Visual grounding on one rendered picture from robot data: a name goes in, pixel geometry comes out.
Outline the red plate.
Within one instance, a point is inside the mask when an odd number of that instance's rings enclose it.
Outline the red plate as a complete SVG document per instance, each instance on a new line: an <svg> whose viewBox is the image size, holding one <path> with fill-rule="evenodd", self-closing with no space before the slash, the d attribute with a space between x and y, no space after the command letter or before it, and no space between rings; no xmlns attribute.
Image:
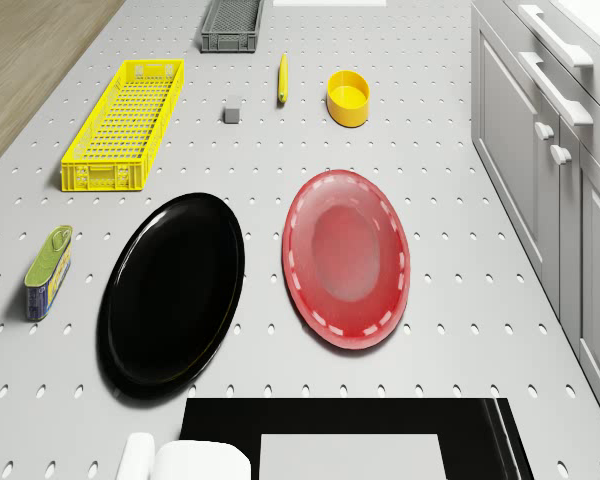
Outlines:
<svg viewBox="0 0 600 480"><path fill-rule="evenodd" d="M285 222L282 263L305 323L339 348L379 344L404 313L406 235L387 197L359 174L331 170L301 187Z"/></svg>

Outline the yellow bowl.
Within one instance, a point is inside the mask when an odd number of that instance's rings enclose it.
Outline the yellow bowl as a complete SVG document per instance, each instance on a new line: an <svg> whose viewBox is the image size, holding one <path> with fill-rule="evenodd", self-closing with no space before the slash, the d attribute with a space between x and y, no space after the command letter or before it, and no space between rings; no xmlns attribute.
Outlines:
<svg viewBox="0 0 600 480"><path fill-rule="evenodd" d="M327 84L327 108L331 117L345 127L364 124L369 115L370 88L351 70L335 72Z"/></svg>

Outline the black plate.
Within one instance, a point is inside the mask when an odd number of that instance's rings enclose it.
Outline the black plate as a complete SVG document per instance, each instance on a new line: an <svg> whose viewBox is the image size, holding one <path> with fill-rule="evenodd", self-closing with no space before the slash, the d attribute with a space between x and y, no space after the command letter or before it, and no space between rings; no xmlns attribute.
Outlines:
<svg viewBox="0 0 600 480"><path fill-rule="evenodd" d="M124 395L157 399L211 361L241 295L239 222L220 198L189 193L156 209L131 236L103 294L102 370Z"/></svg>

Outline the black stove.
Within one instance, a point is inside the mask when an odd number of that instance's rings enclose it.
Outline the black stove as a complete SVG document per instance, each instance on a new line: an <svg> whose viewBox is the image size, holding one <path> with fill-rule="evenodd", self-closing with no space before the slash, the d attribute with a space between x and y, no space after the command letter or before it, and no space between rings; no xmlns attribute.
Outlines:
<svg viewBox="0 0 600 480"><path fill-rule="evenodd" d="M534 480L505 398L193 398L180 437L238 448L258 479L265 434L435 434L448 480Z"/></svg>

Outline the yellow basket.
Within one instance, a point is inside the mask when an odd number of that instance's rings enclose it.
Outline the yellow basket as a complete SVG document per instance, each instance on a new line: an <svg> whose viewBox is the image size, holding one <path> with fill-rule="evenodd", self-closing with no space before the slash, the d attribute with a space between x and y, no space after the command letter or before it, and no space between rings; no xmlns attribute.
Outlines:
<svg viewBox="0 0 600 480"><path fill-rule="evenodd" d="M62 189L143 189L183 83L182 59L124 61L62 157Z"/></svg>

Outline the dark grey basket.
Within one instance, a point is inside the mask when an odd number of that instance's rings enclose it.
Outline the dark grey basket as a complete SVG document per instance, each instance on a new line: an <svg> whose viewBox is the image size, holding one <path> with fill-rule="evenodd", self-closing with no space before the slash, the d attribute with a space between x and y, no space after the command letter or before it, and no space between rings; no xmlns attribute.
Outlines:
<svg viewBox="0 0 600 480"><path fill-rule="evenodd" d="M212 0L201 29L201 51L256 51L264 0Z"/></svg>

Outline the white cabinet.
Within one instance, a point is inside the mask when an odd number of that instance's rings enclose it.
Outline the white cabinet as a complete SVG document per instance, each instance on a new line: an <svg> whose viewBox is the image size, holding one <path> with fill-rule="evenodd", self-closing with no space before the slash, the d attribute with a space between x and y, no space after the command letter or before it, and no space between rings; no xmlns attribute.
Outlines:
<svg viewBox="0 0 600 480"><path fill-rule="evenodd" d="M600 405L600 0L472 0L472 140Z"/></svg>

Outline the flat-sided can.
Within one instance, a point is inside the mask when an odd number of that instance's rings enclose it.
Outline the flat-sided can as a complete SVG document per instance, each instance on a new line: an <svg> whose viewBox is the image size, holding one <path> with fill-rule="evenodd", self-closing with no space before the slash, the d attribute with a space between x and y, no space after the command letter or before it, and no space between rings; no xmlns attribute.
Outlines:
<svg viewBox="0 0 600 480"><path fill-rule="evenodd" d="M60 225L47 236L24 278L26 287L27 319L43 319L71 265L71 238L73 228Z"/></svg>

